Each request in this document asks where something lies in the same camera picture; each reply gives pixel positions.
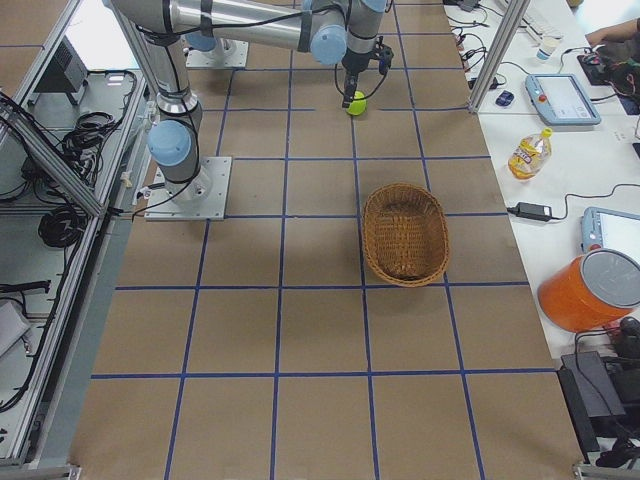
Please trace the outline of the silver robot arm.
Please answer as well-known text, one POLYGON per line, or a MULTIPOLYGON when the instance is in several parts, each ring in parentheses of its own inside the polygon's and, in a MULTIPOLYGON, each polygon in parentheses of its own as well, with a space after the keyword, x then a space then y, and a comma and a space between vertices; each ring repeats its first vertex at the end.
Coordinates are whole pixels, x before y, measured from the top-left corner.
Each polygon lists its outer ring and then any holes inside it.
POLYGON ((170 196, 188 195, 200 173, 201 105, 192 93, 181 36, 174 32, 169 1, 114 1, 114 10, 142 31, 151 77, 156 81, 159 121, 147 146, 170 196))
POLYGON ((386 75, 393 51, 378 34, 384 1, 303 1, 299 9, 255 1, 113 1, 141 32, 157 104, 168 115, 199 107, 192 93, 181 39, 191 33, 309 53, 322 65, 343 66, 342 106, 354 99, 359 75, 379 63, 386 75))

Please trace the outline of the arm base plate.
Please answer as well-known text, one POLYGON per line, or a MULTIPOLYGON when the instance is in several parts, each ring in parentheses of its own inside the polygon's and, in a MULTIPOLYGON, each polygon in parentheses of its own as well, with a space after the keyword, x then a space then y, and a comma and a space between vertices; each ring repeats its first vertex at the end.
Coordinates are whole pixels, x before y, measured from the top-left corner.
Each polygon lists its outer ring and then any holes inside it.
POLYGON ((214 49, 202 51, 189 45, 186 66, 189 69, 243 69, 246 67, 249 44, 243 41, 221 39, 214 49))
POLYGON ((188 185, 167 183, 160 168, 157 182, 163 186, 150 193, 148 221, 223 220, 232 169, 232 158, 202 157, 199 175, 188 185))

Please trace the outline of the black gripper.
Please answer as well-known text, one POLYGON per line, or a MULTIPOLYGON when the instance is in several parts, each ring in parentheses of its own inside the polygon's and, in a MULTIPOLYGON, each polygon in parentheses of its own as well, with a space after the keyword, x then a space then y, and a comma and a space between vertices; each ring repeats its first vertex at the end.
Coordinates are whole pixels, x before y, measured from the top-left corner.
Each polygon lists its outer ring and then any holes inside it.
POLYGON ((383 43, 383 36, 364 38, 355 34, 347 35, 347 50, 342 59, 346 71, 343 88, 342 107, 347 109, 353 103, 358 87, 358 75, 364 72, 369 62, 378 62, 378 70, 385 75, 390 69, 394 57, 390 46, 383 43))

